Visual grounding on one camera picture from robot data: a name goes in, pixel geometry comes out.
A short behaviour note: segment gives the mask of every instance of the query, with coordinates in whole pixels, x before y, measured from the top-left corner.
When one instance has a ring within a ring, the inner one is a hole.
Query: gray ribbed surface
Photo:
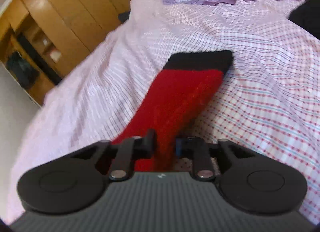
[[[112,183],[87,209],[65,216],[27,213],[12,224],[16,232],[106,231],[259,231],[310,232],[312,225],[298,212],[260,217],[241,212],[220,196],[212,183],[185,173],[135,173]]]

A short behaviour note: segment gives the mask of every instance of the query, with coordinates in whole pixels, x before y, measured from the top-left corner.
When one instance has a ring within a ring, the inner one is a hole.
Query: striped fabric
[[[320,221],[320,41],[287,20],[302,2],[172,5],[132,0],[131,18],[46,97],[11,172],[7,221],[23,212],[16,184],[28,169],[128,124],[171,54],[229,49],[234,65],[191,133],[227,138],[298,169],[301,213]]]

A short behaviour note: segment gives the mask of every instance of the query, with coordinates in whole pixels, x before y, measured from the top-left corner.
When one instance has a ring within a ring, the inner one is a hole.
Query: bed sheet
[[[319,222],[320,41],[287,19],[301,3],[132,0],[130,19],[47,95],[27,129],[11,171],[6,221],[23,212],[19,177],[114,139],[171,54],[229,49],[234,64],[191,133],[208,142],[230,139],[299,170],[308,182],[300,212]]]

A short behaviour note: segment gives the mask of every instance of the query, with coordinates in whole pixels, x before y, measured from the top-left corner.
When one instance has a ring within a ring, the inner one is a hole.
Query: red sock
[[[174,159],[174,141],[179,132],[205,108],[232,64],[231,51],[179,53],[172,55],[156,76],[136,114],[113,141],[157,134],[151,160],[138,160],[136,171],[168,171]]]

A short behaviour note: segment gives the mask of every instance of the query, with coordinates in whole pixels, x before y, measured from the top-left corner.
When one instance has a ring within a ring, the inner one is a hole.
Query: floor
[[[5,217],[10,169],[38,106],[0,64],[0,218]]]

